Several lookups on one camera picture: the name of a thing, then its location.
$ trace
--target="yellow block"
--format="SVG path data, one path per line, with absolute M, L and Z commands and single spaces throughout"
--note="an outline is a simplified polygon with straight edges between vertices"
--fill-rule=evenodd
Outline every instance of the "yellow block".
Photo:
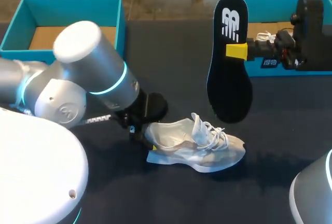
M 248 56 L 248 44 L 227 44 L 226 56 L 240 58 L 246 61 Z

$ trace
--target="label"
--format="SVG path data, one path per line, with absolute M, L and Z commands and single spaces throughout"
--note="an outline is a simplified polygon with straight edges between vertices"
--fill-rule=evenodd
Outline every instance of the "label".
M 275 58 L 263 58 L 260 68 L 275 68 L 278 66 L 278 60 Z
M 222 27 L 222 34 L 233 41 L 239 42 L 239 34 L 236 31 L 240 26 L 240 15 L 236 10 L 230 10 L 228 8 L 223 9 L 222 23 L 225 25 Z

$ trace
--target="white logo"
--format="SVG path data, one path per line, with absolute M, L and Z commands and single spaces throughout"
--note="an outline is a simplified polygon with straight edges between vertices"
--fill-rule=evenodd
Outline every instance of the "white logo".
M 73 121 L 78 114 L 78 107 L 74 103 L 65 103 L 58 108 L 57 119 L 60 124 Z
M 222 28 L 222 34 L 239 42 L 239 34 L 235 31 L 239 30 L 240 16 L 236 10 L 230 11 L 228 8 L 223 9 L 223 24 L 226 26 Z

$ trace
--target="insole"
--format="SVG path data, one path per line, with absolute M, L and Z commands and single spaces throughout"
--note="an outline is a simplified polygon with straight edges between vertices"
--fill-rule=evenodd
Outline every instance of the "insole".
M 207 94 L 217 117 L 236 123 L 248 114 L 253 100 L 252 84 L 244 60 L 226 57 L 227 44 L 246 43 L 248 9 L 244 0 L 220 0 L 214 11 L 213 53 Z

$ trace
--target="teal box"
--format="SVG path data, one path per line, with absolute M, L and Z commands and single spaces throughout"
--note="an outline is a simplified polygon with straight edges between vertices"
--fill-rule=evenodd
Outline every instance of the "teal box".
M 0 46 L 1 56 L 51 64 L 55 60 L 52 50 L 29 50 L 36 28 L 78 21 L 116 27 L 114 46 L 123 57 L 126 19 L 122 0 L 21 0 Z
M 332 1 L 322 1 L 324 4 L 323 24 L 332 24 Z M 245 0 L 245 2 L 248 6 L 249 23 L 270 23 L 289 22 L 291 15 L 296 11 L 298 0 Z M 281 64 L 277 68 L 260 68 L 262 60 L 263 58 L 256 58 L 255 61 L 245 62 L 245 68 L 250 77 L 332 75 L 332 72 L 285 70 Z

